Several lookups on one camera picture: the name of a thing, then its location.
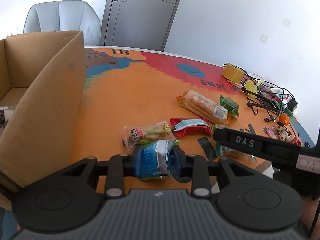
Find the blue silver snack packet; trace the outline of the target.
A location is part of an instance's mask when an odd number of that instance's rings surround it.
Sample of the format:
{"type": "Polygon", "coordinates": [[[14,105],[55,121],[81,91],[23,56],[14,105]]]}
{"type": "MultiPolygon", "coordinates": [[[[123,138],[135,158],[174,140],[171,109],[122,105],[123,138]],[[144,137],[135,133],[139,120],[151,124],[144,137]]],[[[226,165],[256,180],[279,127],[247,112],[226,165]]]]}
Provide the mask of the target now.
{"type": "Polygon", "coordinates": [[[179,140],[165,139],[144,145],[137,177],[140,180],[169,177],[174,166],[173,149],[179,143],[179,140]]]}

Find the red snack packet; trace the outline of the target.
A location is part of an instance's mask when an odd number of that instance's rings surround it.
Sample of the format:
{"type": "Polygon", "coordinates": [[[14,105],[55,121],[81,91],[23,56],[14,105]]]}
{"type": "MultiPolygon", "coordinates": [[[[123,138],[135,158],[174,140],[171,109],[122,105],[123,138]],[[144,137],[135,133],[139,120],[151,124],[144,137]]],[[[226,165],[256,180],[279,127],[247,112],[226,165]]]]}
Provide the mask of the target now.
{"type": "Polygon", "coordinates": [[[177,139],[186,135],[212,135],[212,128],[204,118],[170,118],[169,122],[177,139]]]}

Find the yellow peanut snack packet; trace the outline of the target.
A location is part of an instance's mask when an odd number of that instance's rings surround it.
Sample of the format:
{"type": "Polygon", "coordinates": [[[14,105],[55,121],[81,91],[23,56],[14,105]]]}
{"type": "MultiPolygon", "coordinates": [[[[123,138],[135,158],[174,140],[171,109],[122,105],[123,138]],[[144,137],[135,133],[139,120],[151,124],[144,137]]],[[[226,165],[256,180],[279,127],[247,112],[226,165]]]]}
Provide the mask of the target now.
{"type": "Polygon", "coordinates": [[[175,140],[171,126],[166,120],[146,126],[125,126],[122,144],[126,150],[136,145],[147,145],[158,140],[175,140]]]}

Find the keys with charms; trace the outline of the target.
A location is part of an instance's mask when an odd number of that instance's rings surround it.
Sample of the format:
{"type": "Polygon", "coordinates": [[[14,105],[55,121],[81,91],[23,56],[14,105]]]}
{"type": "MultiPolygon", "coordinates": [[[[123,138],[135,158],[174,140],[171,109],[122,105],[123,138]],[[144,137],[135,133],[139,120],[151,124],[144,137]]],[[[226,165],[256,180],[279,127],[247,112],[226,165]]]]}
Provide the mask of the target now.
{"type": "Polygon", "coordinates": [[[287,130],[283,126],[278,126],[278,127],[273,126],[272,128],[264,127],[263,131],[271,139],[280,140],[283,142],[289,142],[291,144],[298,145],[298,146],[302,145],[302,141],[299,139],[299,137],[292,134],[289,130],[287,130]]]}

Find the orange fruit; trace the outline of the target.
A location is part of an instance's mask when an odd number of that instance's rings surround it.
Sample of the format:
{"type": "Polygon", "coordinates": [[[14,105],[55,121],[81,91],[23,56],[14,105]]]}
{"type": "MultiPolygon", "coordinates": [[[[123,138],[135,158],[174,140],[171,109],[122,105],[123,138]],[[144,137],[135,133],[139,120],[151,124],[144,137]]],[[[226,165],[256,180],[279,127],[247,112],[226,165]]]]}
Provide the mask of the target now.
{"type": "Polygon", "coordinates": [[[281,115],[278,117],[278,122],[283,126],[287,126],[290,123],[289,116],[286,113],[281,113],[281,115]]]}

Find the black power adapter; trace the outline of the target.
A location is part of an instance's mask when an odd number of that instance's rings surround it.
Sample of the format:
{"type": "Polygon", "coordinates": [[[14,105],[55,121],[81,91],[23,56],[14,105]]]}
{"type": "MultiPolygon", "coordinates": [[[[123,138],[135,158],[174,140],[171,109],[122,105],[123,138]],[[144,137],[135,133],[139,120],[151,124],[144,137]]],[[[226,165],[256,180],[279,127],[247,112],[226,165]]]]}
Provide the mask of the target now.
{"type": "Polygon", "coordinates": [[[298,103],[297,103],[297,101],[295,100],[295,98],[292,98],[292,99],[290,99],[290,100],[287,102],[287,109],[288,109],[291,113],[293,113],[293,112],[296,110],[297,106],[298,106],[298,103]]]}

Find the yellow toy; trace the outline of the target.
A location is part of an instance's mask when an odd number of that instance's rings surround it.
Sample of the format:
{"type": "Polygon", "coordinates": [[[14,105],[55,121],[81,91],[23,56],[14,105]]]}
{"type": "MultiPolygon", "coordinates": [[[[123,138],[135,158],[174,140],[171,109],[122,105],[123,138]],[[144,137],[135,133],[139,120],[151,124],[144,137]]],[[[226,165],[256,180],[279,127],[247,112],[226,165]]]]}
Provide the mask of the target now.
{"type": "Polygon", "coordinates": [[[264,80],[260,80],[259,82],[255,82],[252,79],[249,79],[245,82],[244,88],[249,92],[253,92],[254,94],[258,93],[259,86],[264,82],[264,80]]]}

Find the green snack packet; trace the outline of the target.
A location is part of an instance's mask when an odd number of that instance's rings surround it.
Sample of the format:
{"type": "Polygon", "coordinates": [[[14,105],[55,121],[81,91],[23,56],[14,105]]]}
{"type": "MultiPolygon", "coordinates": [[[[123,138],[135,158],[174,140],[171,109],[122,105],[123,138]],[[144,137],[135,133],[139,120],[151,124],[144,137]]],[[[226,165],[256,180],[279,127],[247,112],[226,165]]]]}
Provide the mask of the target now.
{"type": "Polygon", "coordinates": [[[227,109],[229,116],[239,117],[239,105],[231,98],[220,95],[220,105],[227,109]]]}

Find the yellow tape roll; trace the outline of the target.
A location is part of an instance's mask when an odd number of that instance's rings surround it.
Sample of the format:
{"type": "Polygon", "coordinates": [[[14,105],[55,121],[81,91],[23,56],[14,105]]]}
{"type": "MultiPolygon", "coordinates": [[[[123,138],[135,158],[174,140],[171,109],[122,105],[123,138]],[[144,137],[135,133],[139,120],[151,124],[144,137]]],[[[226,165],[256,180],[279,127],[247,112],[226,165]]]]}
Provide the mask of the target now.
{"type": "Polygon", "coordinates": [[[245,75],[245,72],[239,67],[227,62],[223,65],[221,75],[229,81],[240,83],[245,75]]]}

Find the colourful table mat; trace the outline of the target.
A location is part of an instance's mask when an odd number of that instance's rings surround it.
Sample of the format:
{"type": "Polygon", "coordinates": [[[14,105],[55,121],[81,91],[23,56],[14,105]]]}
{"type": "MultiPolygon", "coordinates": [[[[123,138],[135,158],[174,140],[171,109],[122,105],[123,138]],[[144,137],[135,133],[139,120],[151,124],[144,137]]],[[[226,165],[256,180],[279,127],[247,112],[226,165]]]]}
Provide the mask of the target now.
{"type": "MultiPolygon", "coordinates": [[[[263,136],[262,118],[245,107],[246,99],[222,78],[220,67],[130,48],[84,48],[86,81],[68,166],[87,157],[108,161],[114,155],[132,154],[137,146],[125,150],[123,128],[192,116],[176,101],[176,96],[188,90],[213,101],[230,95],[240,105],[240,118],[230,129],[263,136]]],[[[193,135],[184,137],[177,146],[186,155],[204,157],[193,135]]],[[[66,232],[21,228],[15,238],[303,239],[296,226],[276,232],[251,232],[234,226],[210,200],[192,197],[191,183],[178,188],[167,180],[161,188],[154,180],[143,189],[137,176],[124,177],[125,196],[107,199],[88,223],[66,232]]]]}

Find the orange cracker packet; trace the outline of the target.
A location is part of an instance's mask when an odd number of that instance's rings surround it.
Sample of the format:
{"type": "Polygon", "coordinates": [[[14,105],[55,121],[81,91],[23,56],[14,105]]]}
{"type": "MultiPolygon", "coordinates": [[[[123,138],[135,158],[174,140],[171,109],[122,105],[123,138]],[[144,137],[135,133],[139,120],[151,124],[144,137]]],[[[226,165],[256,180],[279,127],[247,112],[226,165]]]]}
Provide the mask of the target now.
{"type": "Polygon", "coordinates": [[[181,107],[214,124],[226,126],[231,124],[228,110],[225,107],[218,105],[198,92],[188,90],[183,95],[176,96],[176,101],[181,107]]]}

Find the cardboard box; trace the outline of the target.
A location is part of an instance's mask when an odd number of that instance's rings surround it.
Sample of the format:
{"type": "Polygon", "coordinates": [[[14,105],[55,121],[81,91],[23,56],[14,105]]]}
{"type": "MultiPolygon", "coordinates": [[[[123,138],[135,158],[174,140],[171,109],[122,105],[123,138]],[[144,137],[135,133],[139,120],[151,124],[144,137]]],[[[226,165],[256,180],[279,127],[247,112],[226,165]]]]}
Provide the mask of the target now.
{"type": "Polygon", "coordinates": [[[1,106],[14,111],[1,134],[1,207],[19,189],[69,164],[86,81],[81,31],[1,40],[1,106]]]}

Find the grey door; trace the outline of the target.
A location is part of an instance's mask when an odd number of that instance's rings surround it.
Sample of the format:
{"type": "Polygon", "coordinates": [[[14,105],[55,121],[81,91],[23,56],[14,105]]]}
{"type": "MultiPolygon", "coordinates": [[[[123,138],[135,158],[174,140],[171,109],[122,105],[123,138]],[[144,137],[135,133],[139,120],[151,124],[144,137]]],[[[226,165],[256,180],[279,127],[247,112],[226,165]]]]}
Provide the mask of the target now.
{"type": "Polygon", "coordinates": [[[163,51],[180,0],[106,0],[103,46],[163,51]]]}

